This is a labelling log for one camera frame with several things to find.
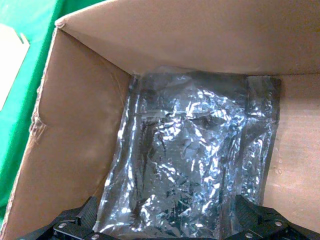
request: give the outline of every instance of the cardboard flap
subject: cardboard flap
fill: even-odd
[[[45,131],[30,135],[1,240],[99,197],[114,154],[131,76],[61,30],[53,41],[38,103]]]
[[[318,73],[320,1],[113,0],[57,26],[126,72]]]

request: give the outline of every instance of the black clamp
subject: black clamp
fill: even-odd
[[[49,225],[17,240],[118,240],[92,230],[97,220],[97,212],[97,199],[90,197],[83,206],[63,211]],[[295,225],[273,208],[255,205],[241,195],[235,198],[235,213],[245,230],[225,240],[320,240],[319,233]]]

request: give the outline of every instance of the green table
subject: green table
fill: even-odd
[[[102,0],[0,0],[0,23],[23,33],[28,53],[0,111],[0,226],[29,137],[31,114],[59,17]]]

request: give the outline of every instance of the crinkled plastic wrap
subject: crinkled plastic wrap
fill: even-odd
[[[280,82],[161,69],[132,81],[94,230],[228,237],[241,230],[235,196],[262,202]]]

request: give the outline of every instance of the brown cardboard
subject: brown cardboard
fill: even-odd
[[[114,0],[56,24],[129,74],[159,65],[313,74],[319,10],[318,0]]]
[[[34,113],[40,127],[31,132],[0,239],[101,195],[126,72],[156,65],[291,74],[278,76],[280,124],[264,205],[320,232],[319,10],[310,0],[113,0],[58,20]]]

